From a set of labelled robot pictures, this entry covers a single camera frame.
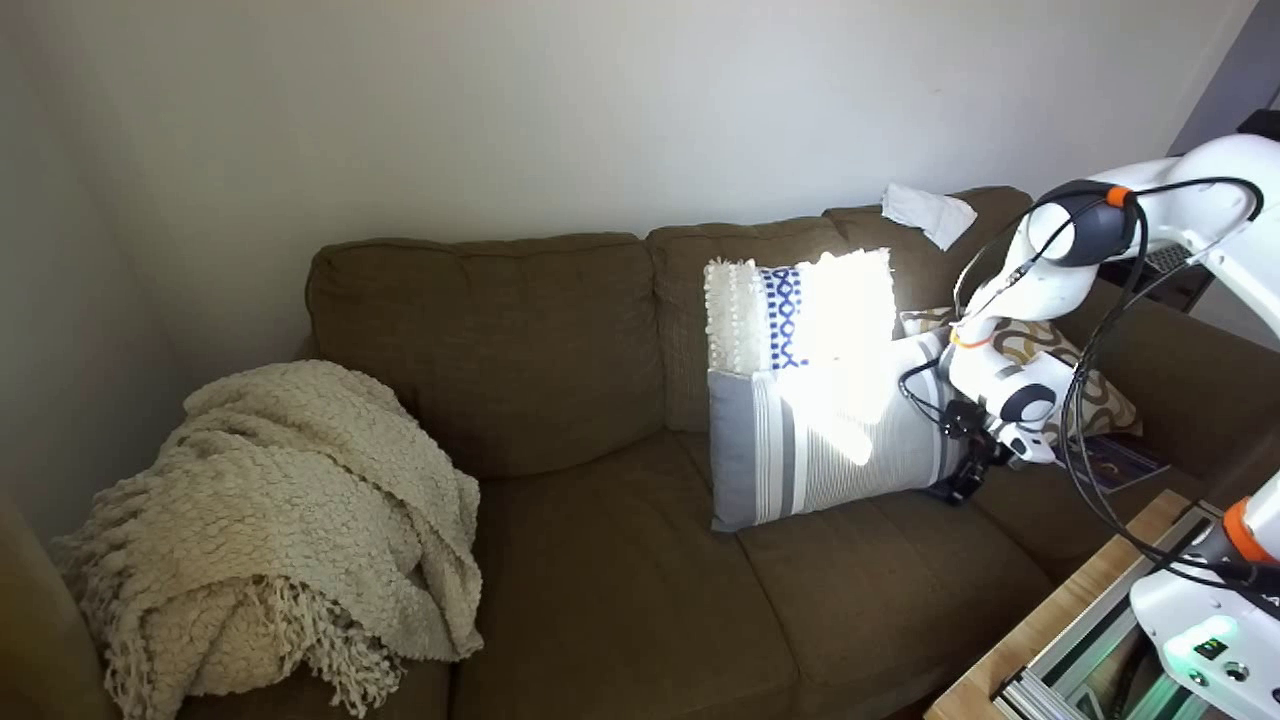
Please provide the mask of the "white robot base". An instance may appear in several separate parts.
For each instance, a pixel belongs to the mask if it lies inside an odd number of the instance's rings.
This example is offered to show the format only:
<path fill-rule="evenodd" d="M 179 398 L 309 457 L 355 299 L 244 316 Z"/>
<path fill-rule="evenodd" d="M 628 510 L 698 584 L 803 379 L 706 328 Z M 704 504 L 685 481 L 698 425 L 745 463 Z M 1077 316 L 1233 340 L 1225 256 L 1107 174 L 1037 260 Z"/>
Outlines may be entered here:
<path fill-rule="evenodd" d="M 1280 470 L 1128 601 L 1174 684 L 1229 720 L 1280 720 Z"/>

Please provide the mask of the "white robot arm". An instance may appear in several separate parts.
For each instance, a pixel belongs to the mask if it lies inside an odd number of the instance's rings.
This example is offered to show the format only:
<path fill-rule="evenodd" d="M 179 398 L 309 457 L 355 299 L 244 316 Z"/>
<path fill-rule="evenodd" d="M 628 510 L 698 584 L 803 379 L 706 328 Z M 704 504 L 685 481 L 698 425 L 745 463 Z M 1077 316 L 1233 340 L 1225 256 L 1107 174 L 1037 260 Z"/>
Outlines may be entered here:
<path fill-rule="evenodd" d="M 945 481 L 947 499 L 968 499 L 990 463 L 1061 463 L 1061 446 L 1084 437 L 1088 372 L 1116 348 L 1116 328 L 1146 285 L 1124 285 L 1077 365 L 1046 350 L 1006 360 L 996 330 L 1077 311 L 1105 264 L 1154 247 L 1182 247 L 1280 330 L 1280 142 L 1220 135 L 1182 156 L 1061 182 L 1021 215 L 1000 271 L 968 294 L 939 356 L 955 391 L 945 425 L 963 437 L 963 457 Z"/>

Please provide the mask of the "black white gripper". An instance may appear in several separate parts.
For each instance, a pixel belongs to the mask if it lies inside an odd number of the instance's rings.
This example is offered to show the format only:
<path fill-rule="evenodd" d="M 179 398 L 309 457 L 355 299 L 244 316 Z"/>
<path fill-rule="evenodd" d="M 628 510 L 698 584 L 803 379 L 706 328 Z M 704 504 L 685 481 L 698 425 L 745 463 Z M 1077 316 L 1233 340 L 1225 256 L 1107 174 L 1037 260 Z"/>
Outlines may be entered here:
<path fill-rule="evenodd" d="M 945 427 L 959 439 L 955 469 L 932 485 L 945 504 L 976 495 L 990 463 L 1050 463 L 1066 368 L 1046 350 L 1006 360 L 990 340 L 945 348 L 945 379 L 955 397 Z"/>

